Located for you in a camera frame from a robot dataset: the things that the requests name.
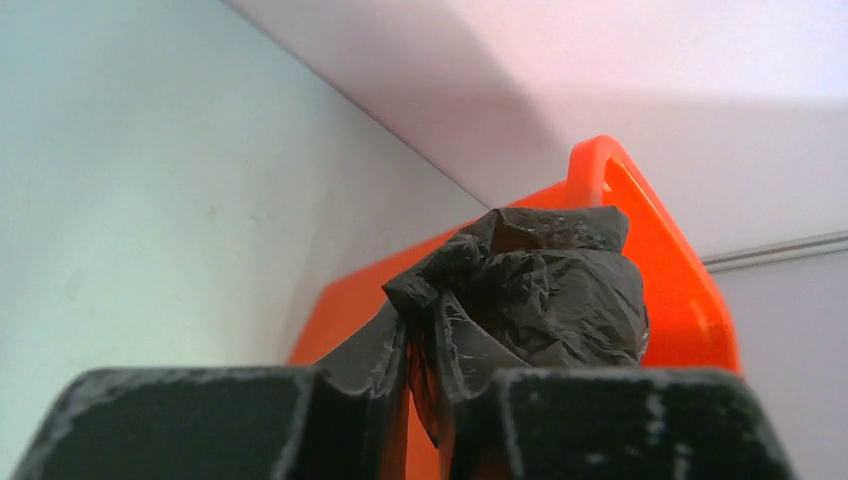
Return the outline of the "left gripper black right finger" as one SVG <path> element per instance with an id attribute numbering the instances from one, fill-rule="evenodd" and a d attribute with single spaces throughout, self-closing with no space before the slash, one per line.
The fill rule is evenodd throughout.
<path id="1" fill-rule="evenodd" d="M 718 369 L 530 368 L 459 302 L 433 313 L 445 479 L 793 479 L 753 392 Z"/>

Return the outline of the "black plastic trash bag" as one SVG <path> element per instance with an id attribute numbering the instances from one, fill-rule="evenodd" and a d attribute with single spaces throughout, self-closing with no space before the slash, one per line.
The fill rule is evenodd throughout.
<path id="1" fill-rule="evenodd" d="M 452 293 L 468 317 L 532 367 L 637 366 L 650 320 L 630 223 L 614 206 L 494 209 L 384 284 L 421 340 Z"/>

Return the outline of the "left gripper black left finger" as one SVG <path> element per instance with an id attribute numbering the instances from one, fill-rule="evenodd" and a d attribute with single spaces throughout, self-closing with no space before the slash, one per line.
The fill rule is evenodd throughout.
<path id="1" fill-rule="evenodd" d="M 88 371 L 17 479 L 400 479 L 408 332 L 390 305 L 315 364 Z"/>

